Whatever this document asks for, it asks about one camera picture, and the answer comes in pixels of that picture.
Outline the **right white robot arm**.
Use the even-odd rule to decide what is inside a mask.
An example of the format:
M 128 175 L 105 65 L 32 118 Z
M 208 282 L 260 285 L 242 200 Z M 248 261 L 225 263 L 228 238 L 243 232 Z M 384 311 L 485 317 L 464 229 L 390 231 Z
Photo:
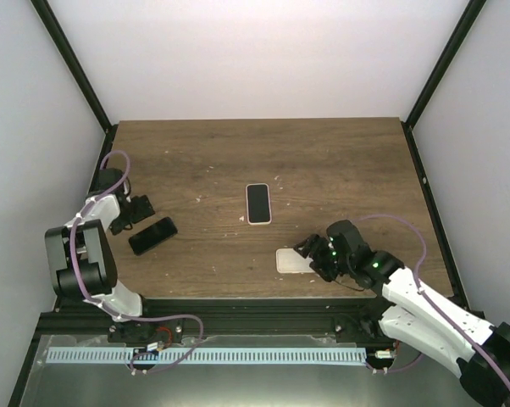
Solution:
M 456 376 L 482 406 L 510 406 L 510 325 L 494 325 L 454 304 L 393 254 L 373 250 L 349 220 L 325 236 L 312 234 L 294 247 L 326 282 L 351 277 L 374 293 L 383 309 L 360 320 L 363 336 L 384 336 L 417 349 Z

